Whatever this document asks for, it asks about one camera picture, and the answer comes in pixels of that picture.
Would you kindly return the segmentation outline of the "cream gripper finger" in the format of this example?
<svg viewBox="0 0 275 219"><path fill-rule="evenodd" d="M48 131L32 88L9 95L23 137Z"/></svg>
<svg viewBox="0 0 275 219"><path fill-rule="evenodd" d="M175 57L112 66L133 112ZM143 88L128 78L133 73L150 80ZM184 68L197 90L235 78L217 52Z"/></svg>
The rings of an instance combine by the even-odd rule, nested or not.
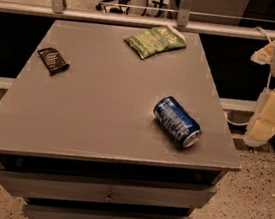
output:
<svg viewBox="0 0 275 219"><path fill-rule="evenodd" d="M273 50L275 49L275 41L269 42L266 46L255 51L250 60L256 64L270 64L272 62Z"/></svg>
<svg viewBox="0 0 275 219"><path fill-rule="evenodd" d="M244 143L260 147L275 135L275 89L265 88L258 97L254 115L247 124Z"/></svg>

